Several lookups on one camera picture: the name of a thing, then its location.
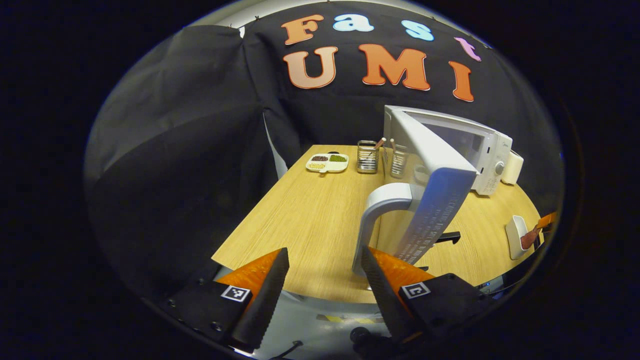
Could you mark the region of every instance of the wooden surface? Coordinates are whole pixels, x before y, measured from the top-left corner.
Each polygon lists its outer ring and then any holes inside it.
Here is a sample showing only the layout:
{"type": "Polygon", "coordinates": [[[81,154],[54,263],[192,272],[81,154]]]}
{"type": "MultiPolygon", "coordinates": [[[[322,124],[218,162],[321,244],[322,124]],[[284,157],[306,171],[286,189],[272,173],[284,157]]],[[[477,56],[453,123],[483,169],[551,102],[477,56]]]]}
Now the wooden surface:
{"type": "MultiPolygon", "coordinates": [[[[374,303],[367,281],[351,271],[360,217],[369,194],[384,184],[377,174],[356,171],[356,146],[314,145],[262,198],[213,255],[236,269],[281,247],[289,249],[284,290],[304,296],[344,302],[374,303]],[[338,151],[349,156],[341,173],[308,171],[313,155],[338,151]]],[[[491,197],[470,192],[445,232],[459,231],[461,240],[439,243],[418,261],[435,276],[453,272],[472,285],[494,279],[532,254],[509,258],[504,226],[512,215],[525,219],[528,229],[540,215],[518,185],[500,183],[491,197]]],[[[378,225],[372,236],[376,245],[378,225]]]]}

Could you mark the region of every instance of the white container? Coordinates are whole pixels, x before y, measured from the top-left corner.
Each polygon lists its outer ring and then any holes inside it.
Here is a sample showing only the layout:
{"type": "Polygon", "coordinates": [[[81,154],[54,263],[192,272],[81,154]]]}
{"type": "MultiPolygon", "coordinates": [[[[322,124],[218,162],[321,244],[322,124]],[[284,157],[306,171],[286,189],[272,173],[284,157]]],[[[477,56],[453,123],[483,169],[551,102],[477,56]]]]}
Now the white container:
{"type": "Polygon", "coordinates": [[[520,241],[520,238],[528,233],[527,225],[524,223],[524,219],[522,217],[513,215],[513,217],[511,217],[511,221],[509,221],[504,228],[507,231],[511,259],[518,259],[527,252],[522,248],[522,242],[520,241]]]}
{"type": "Polygon", "coordinates": [[[349,166],[349,156],[345,154],[314,154],[307,161],[306,168],[309,171],[319,172],[321,174],[325,172],[342,172],[349,166]],[[326,161],[312,161],[311,159],[316,156],[324,156],[327,158],[326,161]],[[329,161],[331,156],[342,156],[347,159],[347,161],[329,161]]]}

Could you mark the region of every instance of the white divided plate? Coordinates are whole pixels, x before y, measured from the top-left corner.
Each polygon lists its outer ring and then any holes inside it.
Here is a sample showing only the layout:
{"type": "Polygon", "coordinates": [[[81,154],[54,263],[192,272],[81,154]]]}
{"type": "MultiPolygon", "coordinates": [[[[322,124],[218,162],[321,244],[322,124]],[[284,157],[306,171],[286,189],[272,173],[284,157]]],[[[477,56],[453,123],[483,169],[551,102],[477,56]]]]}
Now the white divided plate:
{"type": "Polygon", "coordinates": [[[312,157],[309,158],[309,161],[307,161],[307,170],[309,171],[315,171],[315,172],[320,172],[320,173],[325,173],[325,172],[341,172],[344,171],[344,169],[346,169],[349,166],[349,156],[345,155],[345,154],[314,154],[312,157]],[[311,159],[315,158],[316,156],[324,156],[327,159],[331,158],[331,155],[337,155],[337,156],[342,156],[343,158],[346,158],[347,161],[311,161],[311,159]],[[323,168],[313,168],[311,167],[312,165],[324,165],[323,168]]]}

